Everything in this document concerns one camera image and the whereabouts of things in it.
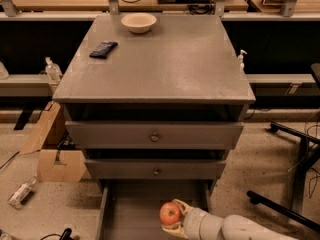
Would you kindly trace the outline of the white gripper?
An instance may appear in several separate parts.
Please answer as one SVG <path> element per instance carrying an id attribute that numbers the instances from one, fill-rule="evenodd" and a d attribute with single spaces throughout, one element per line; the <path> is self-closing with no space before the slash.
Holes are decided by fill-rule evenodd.
<path id="1" fill-rule="evenodd" d="M 201 223 L 207 215 L 207 212 L 200 208 L 193 208 L 180 199 L 174 199 L 173 202 L 179 206 L 182 215 L 185 216 L 183 225 L 181 222 L 177 222 L 172 225 L 162 224 L 162 230 L 175 237 L 183 239 L 188 238 L 189 240 L 201 240 Z"/>

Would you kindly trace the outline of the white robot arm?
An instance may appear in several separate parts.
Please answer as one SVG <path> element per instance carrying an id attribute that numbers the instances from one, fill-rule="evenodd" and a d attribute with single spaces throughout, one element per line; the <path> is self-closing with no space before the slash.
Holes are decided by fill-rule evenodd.
<path id="1" fill-rule="evenodd" d="M 297 240 L 239 215 L 215 216 L 179 199 L 162 205 L 162 230 L 186 240 Z"/>

